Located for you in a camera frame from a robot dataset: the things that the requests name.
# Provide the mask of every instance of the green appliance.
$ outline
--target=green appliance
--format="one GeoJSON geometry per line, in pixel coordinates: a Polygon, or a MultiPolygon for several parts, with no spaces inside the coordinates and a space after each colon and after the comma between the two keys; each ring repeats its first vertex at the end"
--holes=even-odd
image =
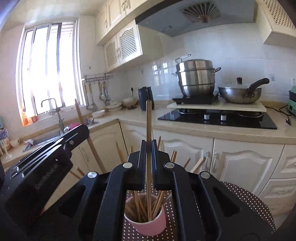
{"type": "Polygon", "coordinates": [[[296,86],[289,91],[290,100],[288,102],[288,110],[291,114],[296,115],[296,86]]]}

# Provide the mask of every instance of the range hood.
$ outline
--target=range hood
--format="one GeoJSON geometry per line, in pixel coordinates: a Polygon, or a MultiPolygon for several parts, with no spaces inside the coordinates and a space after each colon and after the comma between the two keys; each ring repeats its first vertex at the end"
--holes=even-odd
{"type": "Polygon", "coordinates": [[[254,8],[255,0],[164,0],[136,17],[136,23],[173,37],[216,25],[253,23],[254,8]]]}

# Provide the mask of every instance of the kitchen counter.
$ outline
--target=kitchen counter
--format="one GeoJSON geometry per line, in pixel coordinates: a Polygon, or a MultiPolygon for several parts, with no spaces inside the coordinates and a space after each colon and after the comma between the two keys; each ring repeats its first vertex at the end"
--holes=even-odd
{"type": "MultiPolygon", "coordinates": [[[[240,128],[229,126],[213,126],[194,123],[183,123],[175,121],[158,120],[157,118],[172,111],[166,108],[166,105],[156,104],[155,109],[152,111],[152,126],[153,129],[159,129],[163,131],[196,135],[201,137],[211,137],[227,140],[237,140],[246,142],[257,143],[270,143],[270,144],[292,144],[296,145],[296,117],[291,116],[292,125],[289,126],[286,122],[286,116],[278,113],[275,110],[267,109],[267,113],[277,126],[277,130],[267,129],[252,129],[252,128],[240,128]]],[[[90,133],[101,130],[107,126],[114,125],[116,123],[124,123],[128,125],[135,125],[146,127],[146,112],[141,111],[138,106],[134,110],[123,109],[117,112],[107,113],[103,118],[99,119],[99,123],[89,127],[90,133]]],[[[9,154],[12,154],[12,158],[6,161],[6,155],[1,157],[3,167],[7,168],[28,153],[34,151],[36,148],[32,148],[29,151],[22,152],[24,145],[21,144],[17,148],[12,148],[9,154]]]]}

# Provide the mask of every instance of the black kettle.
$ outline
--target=black kettle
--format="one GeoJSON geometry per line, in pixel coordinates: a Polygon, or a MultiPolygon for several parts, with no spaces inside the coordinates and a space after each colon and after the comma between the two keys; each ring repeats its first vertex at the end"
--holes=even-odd
{"type": "Polygon", "coordinates": [[[146,101],[151,100],[152,101],[152,109],[154,109],[154,100],[153,100],[153,94],[151,87],[143,87],[139,89],[139,102],[141,110],[146,110],[146,101]]]}

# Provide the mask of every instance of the sink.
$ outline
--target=sink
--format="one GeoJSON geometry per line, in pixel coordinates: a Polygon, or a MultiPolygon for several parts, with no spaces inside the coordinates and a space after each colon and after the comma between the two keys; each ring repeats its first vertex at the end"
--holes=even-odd
{"type": "Polygon", "coordinates": [[[41,134],[39,136],[36,136],[36,137],[32,138],[35,145],[31,145],[30,143],[28,143],[25,146],[25,148],[23,149],[23,152],[30,150],[32,147],[43,146],[43,145],[47,144],[48,142],[55,140],[59,136],[60,136],[59,129],[52,130],[52,131],[46,132],[44,134],[41,134]]]}

